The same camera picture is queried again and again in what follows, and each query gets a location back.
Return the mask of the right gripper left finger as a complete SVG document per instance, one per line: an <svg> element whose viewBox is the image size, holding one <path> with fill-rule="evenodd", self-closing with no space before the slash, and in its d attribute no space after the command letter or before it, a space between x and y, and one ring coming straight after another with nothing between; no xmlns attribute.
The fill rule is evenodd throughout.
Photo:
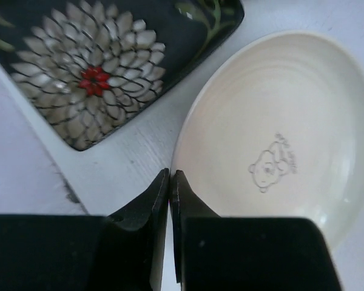
<svg viewBox="0 0 364 291"><path fill-rule="evenodd" d="M169 170L108 216L0 215L0 290L157 290Z"/></svg>

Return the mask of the cream round plate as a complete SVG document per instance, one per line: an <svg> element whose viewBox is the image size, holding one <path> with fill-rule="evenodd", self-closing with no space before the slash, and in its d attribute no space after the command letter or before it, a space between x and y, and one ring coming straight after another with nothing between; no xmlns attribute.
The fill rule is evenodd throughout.
<svg viewBox="0 0 364 291"><path fill-rule="evenodd" d="M364 205L363 69L321 33L248 44L192 104L172 158L179 170L222 217L305 217L336 248Z"/></svg>

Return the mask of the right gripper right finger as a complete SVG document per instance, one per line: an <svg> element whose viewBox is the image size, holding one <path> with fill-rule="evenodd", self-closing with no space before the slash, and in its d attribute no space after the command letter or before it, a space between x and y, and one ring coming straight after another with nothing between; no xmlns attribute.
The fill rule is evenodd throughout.
<svg viewBox="0 0 364 291"><path fill-rule="evenodd" d="M172 177L170 210L182 290L342 290L325 239L307 218L222 218Z"/></svg>

